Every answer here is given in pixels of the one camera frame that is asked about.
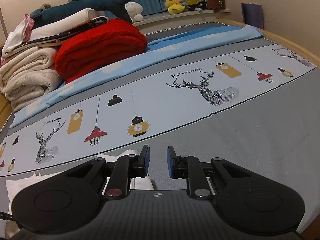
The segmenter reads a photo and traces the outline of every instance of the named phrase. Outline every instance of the mattress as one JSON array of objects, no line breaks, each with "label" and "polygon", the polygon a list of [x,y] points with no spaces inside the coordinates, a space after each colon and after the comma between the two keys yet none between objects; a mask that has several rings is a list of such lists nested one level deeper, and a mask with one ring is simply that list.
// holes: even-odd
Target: mattress
[{"label": "mattress", "polygon": [[[222,24],[189,25],[146,38],[152,42],[212,26]],[[149,176],[157,189],[186,188],[185,180],[169,177],[168,146],[177,155],[203,162],[222,157],[295,189],[306,204],[298,228],[302,231],[320,207],[319,78],[315,65],[255,38],[141,68],[60,100],[9,128],[12,115],[0,133],[0,161],[5,161],[0,210],[9,205],[6,179],[60,172],[98,153],[139,152],[148,144]],[[97,129],[105,134],[95,136]],[[54,158],[42,158],[41,149],[54,151]]]}]

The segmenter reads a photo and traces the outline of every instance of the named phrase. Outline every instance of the beige blanket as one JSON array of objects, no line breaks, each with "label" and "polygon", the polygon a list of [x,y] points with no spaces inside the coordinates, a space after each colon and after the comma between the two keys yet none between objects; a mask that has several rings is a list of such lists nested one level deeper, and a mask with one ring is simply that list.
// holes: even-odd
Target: beige blanket
[{"label": "beige blanket", "polygon": [[42,70],[28,69],[8,81],[5,97],[11,101],[13,111],[18,111],[55,90],[61,82],[54,66]]},{"label": "beige blanket", "polygon": [[8,82],[19,73],[26,70],[43,70],[52,66],[57,51],[57,47],[32,47],[9,58],[9,61],[0,67],[0,92],[7,94]]}]

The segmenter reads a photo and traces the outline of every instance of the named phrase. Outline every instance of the bed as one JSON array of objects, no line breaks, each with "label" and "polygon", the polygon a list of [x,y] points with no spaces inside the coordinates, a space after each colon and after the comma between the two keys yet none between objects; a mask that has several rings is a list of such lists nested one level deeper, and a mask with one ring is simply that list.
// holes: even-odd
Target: bed
[{"label": "bed", "polygon": [[0,133],[0,210],[9,205],[6,179],[144,144],[154,187],[184,189],[168,174],[171,145],[179,155],[222,157],[295,189],[306,205],[301,232],[320,209],[320,59],[242,27],[221,19],[146,34],[149,56],[104,67],[12,114]]}]

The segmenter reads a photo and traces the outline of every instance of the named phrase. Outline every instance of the red blanket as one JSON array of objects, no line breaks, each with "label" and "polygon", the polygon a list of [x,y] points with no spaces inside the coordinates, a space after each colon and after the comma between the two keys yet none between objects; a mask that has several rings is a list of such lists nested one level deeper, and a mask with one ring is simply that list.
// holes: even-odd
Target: red blanket
[{"label": "red blanket", "polygon": [[100,67],[140,54],[146,46],[146,38],[136,27],[112,19],[63,43],[55,66],[67,84]]}]

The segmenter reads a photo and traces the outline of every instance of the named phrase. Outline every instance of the gray bed sheet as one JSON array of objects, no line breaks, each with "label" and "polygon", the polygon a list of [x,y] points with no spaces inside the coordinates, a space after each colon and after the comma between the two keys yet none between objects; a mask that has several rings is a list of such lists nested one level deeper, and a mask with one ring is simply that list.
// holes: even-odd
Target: gray bed sheet
[{"label": "gray bed sheet", "polygon": [[[74,95],[7,132],[11,134],[61,108],[175,65],[270,44],[273,43],[256,39],[170,59]],[[148,144],[151,148],[149,176],[157,189],[186,188],[184,180],[172,180],[169,177],[166,162],[166,148],[169,145],[174,146],[178,155],[193,155],[204,162],[209,162],[213,157],[222,157],[295,189],[306,204],[305,216],[298,230],[302,231],[320,210],[319,79],[320,70],[312,70],[275,90],[211,117],[106,154],[116,156],[127,149],[139,152],[144,144]],[[4,137],[9,124],[10,120],[1,132],[1,137]],[[63,171],[91,158],[45,168],[39,172],[46,175]],[[7,212],[9,205],[5,180],[26,178],[32,174],[26,172],[0,178],[1,211]],[[0,222],[0,230],[1,226],[4,226],[3,221]]]}]

